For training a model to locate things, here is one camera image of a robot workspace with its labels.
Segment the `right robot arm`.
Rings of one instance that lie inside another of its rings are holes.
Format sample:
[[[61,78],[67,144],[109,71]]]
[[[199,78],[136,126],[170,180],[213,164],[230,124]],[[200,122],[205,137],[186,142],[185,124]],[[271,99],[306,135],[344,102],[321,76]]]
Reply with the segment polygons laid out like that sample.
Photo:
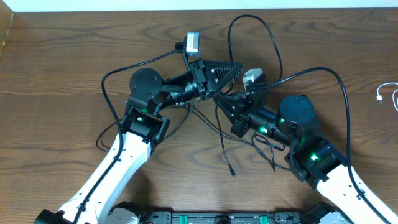
[[[288,147],[289,171],[333,202],[351,223],[397,223],[397,215],[363,182],[348,157],[320,132],[307,96],[284,98],[277,112],[265,108],[255,94],[218,95],[214,102],[237,137],[253,129]]]

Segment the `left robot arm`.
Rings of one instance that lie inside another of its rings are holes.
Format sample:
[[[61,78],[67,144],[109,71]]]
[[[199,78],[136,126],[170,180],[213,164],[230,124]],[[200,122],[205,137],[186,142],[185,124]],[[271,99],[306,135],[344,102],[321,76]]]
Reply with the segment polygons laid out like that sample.
[[[164,80],[146,63],[135,65],[124,115],[115,119],[118,133],[111,149],[68,202],[55,213],[42,210],[36,223],[139,223],[139,215],[114,203],[164,140],[170,121],[160,111],[193,98],[212,98],[243,71],[239,62],[196,60],[186,66],[185,73]]]

